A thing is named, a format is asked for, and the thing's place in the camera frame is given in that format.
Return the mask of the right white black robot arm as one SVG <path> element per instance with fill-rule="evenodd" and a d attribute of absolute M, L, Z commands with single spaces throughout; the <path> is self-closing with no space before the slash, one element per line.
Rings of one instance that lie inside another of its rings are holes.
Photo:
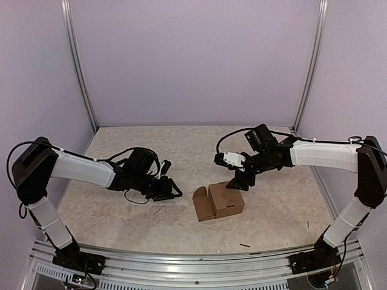
<path fill-rule="evenodd" d="M 309 167 L 332 170 L 340 177 L 352 176 L 354 190 L 348 203 L 337 212 L 332 223 L 309 251 L 290 256 L 293 274 L 342 267 L 345 255 L 339 252 L 373 210 L 386 199 L 386 152 L 376 137 L 349 137 L 345 141 L 301 138 L 271 130 L 266 124 L 242 128 L 252 153 L 222 152 L 216 146 L 215 162 L 233 170 L 227 188 L 248 191 L 256 176 L 272 170 Z"/>

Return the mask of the brown cardboard box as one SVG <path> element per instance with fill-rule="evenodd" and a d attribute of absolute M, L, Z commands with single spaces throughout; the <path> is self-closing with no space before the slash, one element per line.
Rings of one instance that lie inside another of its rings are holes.
<path fill-rule="evenodd" d="M 237 189 L 227 188 L 228 182 L 199 187 L 193 193 L 193 204 L 199 222 L 225 218 L 243 212 L 245 202 Z"/>

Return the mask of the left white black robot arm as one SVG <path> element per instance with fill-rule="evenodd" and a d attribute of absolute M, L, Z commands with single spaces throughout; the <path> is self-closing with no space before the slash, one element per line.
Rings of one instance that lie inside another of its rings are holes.
<path fill-rule="evenodd" d="M 101 275 L 106 257 L 83 252 L 48 197 L 52 179 L 75 181 L 127 193 L 139 192 L 146 201 L 180 198 L 183 192 L 167 176 L 169 160 L 145 147 L 130 147 L 108 158 L 91 158 L 39 137 L 14 146 L 6 160 L 7 178 L 21 204 L 22 218 L 30 215 L 55 249 L 53 263 L 84 274 Z"/>

